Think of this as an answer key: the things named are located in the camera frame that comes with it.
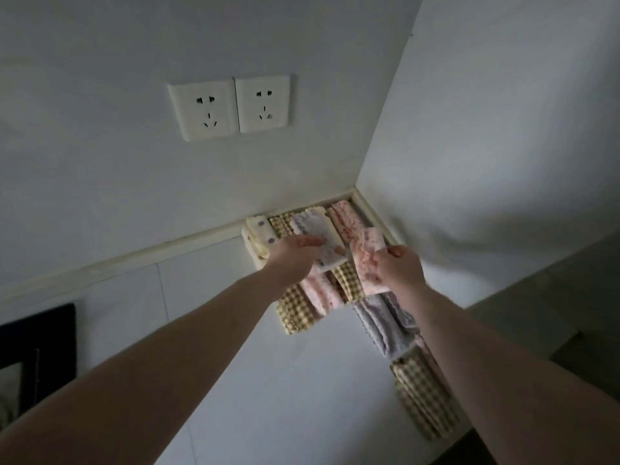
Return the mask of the person's right hand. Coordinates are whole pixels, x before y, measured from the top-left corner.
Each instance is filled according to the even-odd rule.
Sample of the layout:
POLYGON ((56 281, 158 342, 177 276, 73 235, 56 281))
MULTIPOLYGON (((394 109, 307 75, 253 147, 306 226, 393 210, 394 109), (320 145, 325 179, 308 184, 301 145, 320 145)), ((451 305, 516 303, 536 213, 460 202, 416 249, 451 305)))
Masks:
POLYGON ((401 305, 414 300, 428 288, 420 258, 412 249, 410 249, 410 266, 407 271, 379 273, 379 275, 401 305))

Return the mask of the person's left hand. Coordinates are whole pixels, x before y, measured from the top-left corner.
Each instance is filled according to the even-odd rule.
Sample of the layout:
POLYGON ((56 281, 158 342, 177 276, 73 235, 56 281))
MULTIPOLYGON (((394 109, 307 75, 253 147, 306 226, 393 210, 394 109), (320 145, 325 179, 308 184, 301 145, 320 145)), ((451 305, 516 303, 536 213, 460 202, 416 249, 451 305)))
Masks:
POLYGON ((305 279, 321 253, 320 247, 297 247, 296 236, 280 239, 262 269, 276 297, 305 279))

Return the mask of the white dotted scalloped cloth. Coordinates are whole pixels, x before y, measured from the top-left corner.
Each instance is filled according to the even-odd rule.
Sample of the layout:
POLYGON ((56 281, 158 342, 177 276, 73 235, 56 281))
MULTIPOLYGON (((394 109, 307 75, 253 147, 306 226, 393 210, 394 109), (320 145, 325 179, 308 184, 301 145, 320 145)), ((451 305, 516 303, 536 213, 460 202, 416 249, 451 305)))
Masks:
POLYGON ((295 214, 290 219, 290 226, 295 234, 319 237, 323 240, 320 256, 309 273, 311 276, 328 272, 347 262, 345 243, 323 208, 308 208, 295 214))

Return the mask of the pink floral cloth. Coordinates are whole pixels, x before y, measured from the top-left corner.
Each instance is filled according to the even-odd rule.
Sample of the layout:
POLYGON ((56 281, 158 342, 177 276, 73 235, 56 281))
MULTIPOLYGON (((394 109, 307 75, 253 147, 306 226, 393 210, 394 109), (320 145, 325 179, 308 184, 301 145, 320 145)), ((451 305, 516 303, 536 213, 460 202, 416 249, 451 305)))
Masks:
POLYGON ((382 232, 376 227, 365 227, 353 234, 350 250, 361 287, 366 296, 390 292, 379 273, 376 253, 385 249, 382 232))
POLYGON ((326 317, 346 305, 337 286, 325 273, 309 275, 299 285, 320 317, 326 317))
POLYGON ((345 245, 366 227, 348 200, 333 203, 327 209, 327 214, 345 245))

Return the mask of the person's left forearm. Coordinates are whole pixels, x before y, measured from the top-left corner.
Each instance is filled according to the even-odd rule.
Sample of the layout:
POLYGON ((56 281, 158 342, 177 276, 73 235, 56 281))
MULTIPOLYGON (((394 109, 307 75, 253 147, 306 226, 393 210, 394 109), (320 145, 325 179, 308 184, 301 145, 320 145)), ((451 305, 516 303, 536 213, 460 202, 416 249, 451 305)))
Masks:
POLYGON ((0 465, 154 465, 301 278, 265 267, 35 407, 0 435, 0 465))

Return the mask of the person's right forearm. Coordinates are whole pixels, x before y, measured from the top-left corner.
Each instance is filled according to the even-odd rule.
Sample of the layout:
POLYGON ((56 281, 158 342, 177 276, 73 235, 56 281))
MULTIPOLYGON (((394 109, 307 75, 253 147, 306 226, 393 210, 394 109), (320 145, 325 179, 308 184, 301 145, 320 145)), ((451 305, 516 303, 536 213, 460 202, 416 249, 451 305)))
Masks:
POLYGON ((423 283, 392 287, 499 465, 620 465, 620 404, 423 283))

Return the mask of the yellow checked folded cloth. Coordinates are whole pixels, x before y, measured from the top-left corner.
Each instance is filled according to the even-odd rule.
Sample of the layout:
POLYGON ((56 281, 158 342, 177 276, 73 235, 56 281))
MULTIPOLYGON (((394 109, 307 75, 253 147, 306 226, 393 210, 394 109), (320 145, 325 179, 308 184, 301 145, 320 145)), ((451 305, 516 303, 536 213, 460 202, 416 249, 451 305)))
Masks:
POLYGON ((299 284, 289 287, 277 300, 276 312, 289 336, 303 333, 321 320, 299 284))
POLYGON ((346 303, 354 303, 366 297, 353 262, 347 260, 331 269, 331 273, 341 288, 346 303))
POLYGON ((396 394, 418 431, 428 441, 448 438, 459 425, 451 394, 425 352, 415 346, 391 363, 396 394))
POLYGON ((298 214, 298 212, 289 211, 268 218, 275 235, 279 239, 294 235, 295 232, 291 226, 291 220, 298 214))

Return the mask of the cream purple-dotted folded cloth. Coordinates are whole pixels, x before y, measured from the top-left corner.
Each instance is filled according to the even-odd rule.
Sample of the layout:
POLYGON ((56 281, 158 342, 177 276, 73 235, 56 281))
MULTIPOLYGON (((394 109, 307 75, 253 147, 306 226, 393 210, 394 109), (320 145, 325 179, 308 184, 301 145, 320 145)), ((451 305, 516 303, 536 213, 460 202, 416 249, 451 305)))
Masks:
POLYGON ((260 260, 268 260, 272 247, 278 241, 278 236, 264 215, 253 216, 244 220, 244 230, 254 254, 260 260))

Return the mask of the lavender grey folded cloth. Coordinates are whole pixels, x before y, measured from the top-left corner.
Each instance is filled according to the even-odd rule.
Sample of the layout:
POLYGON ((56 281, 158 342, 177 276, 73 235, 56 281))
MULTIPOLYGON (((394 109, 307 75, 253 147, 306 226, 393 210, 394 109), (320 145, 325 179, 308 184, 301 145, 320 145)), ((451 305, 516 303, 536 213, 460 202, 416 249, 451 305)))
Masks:
POLYGON ((391 291, 367 296, 351 304, 377 350, 390 361, 405 355, 419 334, 413 316, 403 310, 391 291))

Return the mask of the black countertop appliance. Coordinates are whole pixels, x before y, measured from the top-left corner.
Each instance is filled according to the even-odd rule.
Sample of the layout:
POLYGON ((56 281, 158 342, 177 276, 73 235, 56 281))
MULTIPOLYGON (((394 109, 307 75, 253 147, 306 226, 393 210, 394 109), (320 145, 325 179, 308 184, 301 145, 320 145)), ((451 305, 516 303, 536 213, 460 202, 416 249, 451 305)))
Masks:
POLYGON ((0 432, 76 376, 73 303, 0 325, 0 432))

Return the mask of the white wall power socket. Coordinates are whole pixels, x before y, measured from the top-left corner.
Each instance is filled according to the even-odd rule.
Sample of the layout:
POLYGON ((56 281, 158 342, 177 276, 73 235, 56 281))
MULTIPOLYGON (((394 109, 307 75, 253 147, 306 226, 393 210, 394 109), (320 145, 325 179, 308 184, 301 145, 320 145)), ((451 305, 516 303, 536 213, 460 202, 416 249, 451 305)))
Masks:
POLYGON ((167 89, 184 141, 213 140, 239 134, 233 78, 169 84, 167 89))
POLYGON ((242 134, 289 125, 290 74, 235 78, 234 85, 242 134))

